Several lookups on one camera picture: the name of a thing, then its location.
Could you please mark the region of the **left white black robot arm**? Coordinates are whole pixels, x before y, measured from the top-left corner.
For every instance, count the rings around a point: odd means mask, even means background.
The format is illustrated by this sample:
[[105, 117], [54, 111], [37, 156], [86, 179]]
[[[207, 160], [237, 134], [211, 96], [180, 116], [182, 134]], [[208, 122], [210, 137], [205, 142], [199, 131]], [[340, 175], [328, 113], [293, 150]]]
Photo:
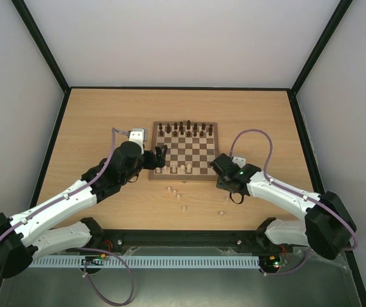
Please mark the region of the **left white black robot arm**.
[[167, 147], [154, 151], [125, 141], [74, 184], [42, 204], [11, 217], [0, 213], [0, 275], [11, 278], [42, 256], [72, 248], [94, 248], [103, 231], [94, 219], [56, 228], [74, 213], [116, 194], [143, 169], [165, 165]]

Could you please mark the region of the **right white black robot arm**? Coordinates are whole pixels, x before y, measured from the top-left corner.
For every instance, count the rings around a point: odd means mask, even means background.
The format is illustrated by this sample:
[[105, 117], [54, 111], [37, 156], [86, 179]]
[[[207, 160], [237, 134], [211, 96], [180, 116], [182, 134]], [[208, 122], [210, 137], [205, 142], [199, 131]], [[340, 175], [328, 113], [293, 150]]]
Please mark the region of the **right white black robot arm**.
[[261, 249], [269, 251], [279, 244], [308, 246], [321, 257], [334, 260], [353, 238], [356, 225], [337, 194], [305, 192], [269, 177], [257, 166], [238, 164], [224, 153], [210, 166], [218, 176], [219, 188], [266, 200], [299, 219], [270, 222], [257, 234]]

